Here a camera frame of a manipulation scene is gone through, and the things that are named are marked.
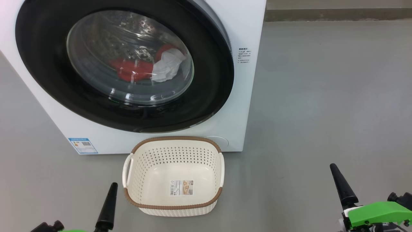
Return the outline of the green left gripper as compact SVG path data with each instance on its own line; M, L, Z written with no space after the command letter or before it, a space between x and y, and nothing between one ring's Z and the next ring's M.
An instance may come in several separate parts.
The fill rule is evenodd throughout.
M114 220L115 220L115 209L117 202L117 190L118 184L116 182L112 183L105 202L103 204L102 210L99 214L97 223L95 225L95 232L108 232L113 230ZM62 230L59 232L88 232L81 229L71 229Z

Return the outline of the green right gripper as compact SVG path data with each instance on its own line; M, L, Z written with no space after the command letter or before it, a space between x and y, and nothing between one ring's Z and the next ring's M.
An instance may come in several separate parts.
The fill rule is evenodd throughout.
M411 226L411 210L393 201L356 207L359 202L335 163L330 164L340 204L345 209L339 219L342 232L406 232Z

